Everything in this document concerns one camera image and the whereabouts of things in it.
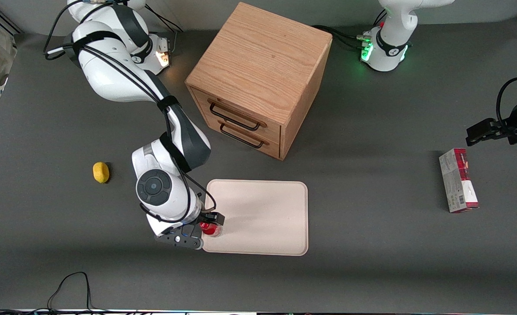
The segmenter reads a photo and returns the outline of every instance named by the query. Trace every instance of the gray table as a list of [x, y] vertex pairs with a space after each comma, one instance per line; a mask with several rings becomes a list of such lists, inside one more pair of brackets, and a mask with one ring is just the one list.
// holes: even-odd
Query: gray table
[[[184, 79], [214, 35], [180, 34], [160, 76], [212, 145], [193, 176], [304, 182], [308, 253], [155, 242], [130, 154], [164, 131], [161, 113], [98, 97], [70, 61], [44, 60], [44, 36], [22, 35], [0, 103], [0, 307], [40, 307], [83, 270], [103, 308], [517, 313], [517, 146], [468, 150], [481, 208], [460, 215], [447, 211], [437, 159], [466, 146], [465, 129], [494, 115], [498, 89], [517, 76], [517, 18], [420, 26], [391, 73], [335, 43], [284, 162], [206, 128]], [[517, 84], [504, 100], [507, 113]], [[92, 178], [99, 160], [112, 163], [109, 184]], [[81, 278], [55, 306], [84, 307]]]

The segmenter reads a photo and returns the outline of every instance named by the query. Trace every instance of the lemon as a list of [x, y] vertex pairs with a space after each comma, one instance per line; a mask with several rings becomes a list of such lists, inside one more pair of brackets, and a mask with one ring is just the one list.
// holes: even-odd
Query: lemon
[[93, 164], [93, 177], [101, 184], [106, 183], [110, 177], [109, 167], [104, 162]]

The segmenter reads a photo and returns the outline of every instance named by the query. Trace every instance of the black metal handle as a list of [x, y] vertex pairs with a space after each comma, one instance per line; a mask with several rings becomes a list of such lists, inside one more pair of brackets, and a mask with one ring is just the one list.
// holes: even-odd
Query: black metal handle
[[254, 127], [250, 127], [244, 123], [240, 123], [237, 120], [229, 118], [229, 117], [225, 116], [224, 114], [218, 113], [214, 110], [215, 106], [216, 106], [216, 103], [214, 103], [214, 102], [212, 102], [212, 104], [210, 105], [210, 112], [212, 112], [212, 114], [214, 114], [215, 116], [222, 117], [223, 119], [227, 120], [228, 122], [232, 122], [232, 123], [236, 124], [237, 126], [245, 128], [246, 130], [249, 130], [249, 131], [256, 131], [258, 129], [258, 127], [260, 127], [260, 123], [257, 123], [257, 125]]
[[252, 143], [250, 143], [246, 140], [243, 140], [234, 134], [228, 133], [227, 131], [223, 130], [223, 127], [225, 127], [225, 124], [222, 124], [220, 126], [220, 131], [222, 132], [222, 134], [225, 134], [226, 136], [228, 136], [230, 138], [234, 138], [235, 140], [238, 140], [238, 141], [248, 145], [249, 147], [254, 147], [255, 149], [260, 149], [262, 147], [262, 145], [264, 144], [264, 141], [261, 141], [258, 145], [253, 145]]

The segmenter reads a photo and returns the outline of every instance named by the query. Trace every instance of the red and white box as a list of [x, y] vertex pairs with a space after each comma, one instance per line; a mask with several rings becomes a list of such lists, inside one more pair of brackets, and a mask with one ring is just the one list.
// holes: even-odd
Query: red and white box
[[468, 176], [466, 149], [452, 149], [439, 157], [449, 212], [458, 214], [478, 208], [478, 199]]

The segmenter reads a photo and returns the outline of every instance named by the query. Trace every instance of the wooden cabinet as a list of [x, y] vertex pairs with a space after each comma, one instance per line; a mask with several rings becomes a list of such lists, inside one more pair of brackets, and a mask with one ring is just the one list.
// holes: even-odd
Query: wooden cabinet
[[210, 128], [276, 159], [320, 87], [332, 36], [239, 3], [186, 79]]

